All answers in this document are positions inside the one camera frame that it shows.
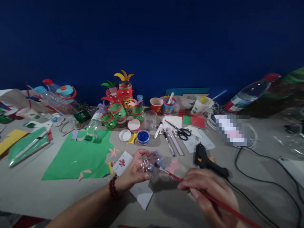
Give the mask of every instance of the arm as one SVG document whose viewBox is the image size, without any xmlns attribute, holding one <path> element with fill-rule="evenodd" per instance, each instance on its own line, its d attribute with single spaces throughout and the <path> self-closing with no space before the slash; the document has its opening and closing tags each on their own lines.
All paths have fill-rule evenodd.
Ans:
<svg viewBox="0 0 304 228">
<path fill-rule="evenodd" d="M 148 180 L 148 174 L 138 169 L 139 157 L 148 154 L 150 151 L 139 149 L 121 177 L 115 181 L 115 187 L 118 195 L 123 194 L 134 184 Z M 47 228 L 85 228 L 92 227 L 100 218 L 102 209 L 111 199 L 109 185 L 91 193 L 76 203 L 69 206 L 54 220 L 52 220 Z"/>
</svg>

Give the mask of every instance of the right hand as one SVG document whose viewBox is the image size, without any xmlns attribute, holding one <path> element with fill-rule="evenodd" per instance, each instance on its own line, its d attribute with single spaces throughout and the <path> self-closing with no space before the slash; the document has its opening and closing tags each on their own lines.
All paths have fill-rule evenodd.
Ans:
<svg viewBox="0 0 304 228">
<path fill-rule="evenodd" d="M 178 185 L 181 190 L 191 192 L 192 196 L 196 199 L 200 208 L 205 214 L 205 217 L 211 227 L 215 228 L 236 228 L 245 227 L 241 221 L 226 211 L 225 209 L 217 206 L 207 199 L 198 189 L 207 191 L 209 195 L 218 201 L 226 204 L 237 212 L 240 212 L 237 199 L 231 188 L 217 175 L 210 171 L 198 168 L 190 169 L 183 181 Z"/>
</svg>

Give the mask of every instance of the white paper cup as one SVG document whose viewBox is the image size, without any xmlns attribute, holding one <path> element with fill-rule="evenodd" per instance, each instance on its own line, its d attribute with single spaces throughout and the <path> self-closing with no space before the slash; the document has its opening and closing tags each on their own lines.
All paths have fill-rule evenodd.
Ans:
<svg viewBox="0 0 304 228">
<path fill-rule="evenodd" d="M 34 109 L 30 109 L 28 107 L 19 110 L 16 113 L 16 116 L 21 116 L 23 118 L 27 118 L 27 119 L 36 121 L 38 123 L 44 123 L 47 121 L 47 119 L 44 116 L 37 113 Z"/>
<path fill-rule="evenodd" d="M 191 115 L 197 116 L 197 115 L 202 115 L 205 111 L 207 111 L 213 104 L 213 100 L 209 97 L 207 97 L 207 102 L 208 105 L 202 104 L 201 102 L 199 102 L 198 99 L 196 99 L 194 106 L 191 110 Z"/>
</svg>

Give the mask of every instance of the black glue gun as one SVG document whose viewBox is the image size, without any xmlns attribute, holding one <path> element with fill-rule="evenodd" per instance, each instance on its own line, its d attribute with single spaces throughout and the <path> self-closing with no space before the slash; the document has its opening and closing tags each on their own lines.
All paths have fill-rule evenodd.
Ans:
<svg viewBox="0 0 304 228">
<path fill-rule="evenodd" d="M 222 168 L 214 162 L 210 161 L 206 149 L 203 144 L 199 143 L 196 145 L 194 163 L 200 168 L 211 169 L 213 172 L 217 173 L 221 177 L 227 179 L 229 177 L 229 171 L 226 168 Z"/>
</svg>

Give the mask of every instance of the white cable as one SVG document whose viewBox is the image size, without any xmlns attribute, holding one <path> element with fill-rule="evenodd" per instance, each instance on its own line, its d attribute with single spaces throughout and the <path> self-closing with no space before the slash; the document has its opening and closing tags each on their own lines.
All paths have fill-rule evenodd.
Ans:
<svg viewBox="0 0 304 228">
<path fill-rule="evenodd" d="M 217 107 L 214 107 L 214 105 L 212 106 L 212 108 L 210 108 L 209 110 L 207 110 L 207 113 L 208 113 L 208 116 L 206 118 L 206 122 L 207 122 L 207 125 L 213 129 L 213 130 L 216 130 L 215 128 L 215 122 L 212 120 L 212 115 L 216 112 L 216 114 L 218 114 L 219 112 L 219 104 L 217 102 L 214 102 L 214 104 L 217 105 Z M 254 128 L 250 125 L 250 130 L 253 132 L 253 135 L 254 137 L 253 138 L 250 138 L 250 142 L 251 142 L 251 145 L 247 147 L 243 147 L 243 149 L 254 149 L 256 147 L 256 144 L 257 144 L 257 140 L 258 140 L 258 134 L 257 132 L 254 130 Z"/>
</svg>

